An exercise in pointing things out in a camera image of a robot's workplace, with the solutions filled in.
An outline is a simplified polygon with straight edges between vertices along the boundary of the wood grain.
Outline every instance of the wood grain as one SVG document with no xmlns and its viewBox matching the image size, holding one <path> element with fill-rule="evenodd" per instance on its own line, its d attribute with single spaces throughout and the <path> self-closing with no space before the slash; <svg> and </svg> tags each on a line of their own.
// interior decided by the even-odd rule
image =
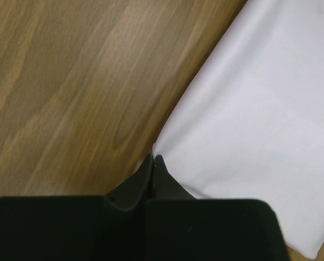
<svg viewBox="0 0 324 261">
<path fill-rule="evenodd" d="M 119 185 L 244 3 L 0 0 L 0 196 Z"/>
</svg>

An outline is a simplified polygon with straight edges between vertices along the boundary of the white cloth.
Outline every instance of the white cloth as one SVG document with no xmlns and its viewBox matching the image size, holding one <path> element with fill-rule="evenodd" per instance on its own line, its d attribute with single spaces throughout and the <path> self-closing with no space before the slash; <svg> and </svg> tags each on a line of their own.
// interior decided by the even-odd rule
<svg viewBox="0 0 324 261">
<path fill-rule="evenodd" d="M 324 240 L 324 1 L 249 0 L 154 145 L 197 198 L 258 198 L 288 245 Z"/>
</svg>

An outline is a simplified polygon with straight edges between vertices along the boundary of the towel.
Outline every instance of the towel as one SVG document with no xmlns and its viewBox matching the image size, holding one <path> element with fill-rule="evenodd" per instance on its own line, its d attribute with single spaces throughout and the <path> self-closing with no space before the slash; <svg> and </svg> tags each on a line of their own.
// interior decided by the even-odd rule
<svg viewBox="0 0 324 261">
<path fill-rule="evenodd" d="M 324 1 L 249 0 L 153 148 L 197 198 L 256 198 L 286 243 L 324 241 Z"/>
</svg>

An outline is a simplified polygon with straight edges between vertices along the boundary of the brown wood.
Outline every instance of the brown wood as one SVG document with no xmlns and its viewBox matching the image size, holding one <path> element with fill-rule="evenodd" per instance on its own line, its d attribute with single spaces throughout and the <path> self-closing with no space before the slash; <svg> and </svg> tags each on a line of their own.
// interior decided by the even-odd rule
<svg viewBox="0 0 324 261">
<path fill-rule="evenodd" d="M 0 0 L 0 196 L 120 184 L 244 3 Z"/>
</svg>

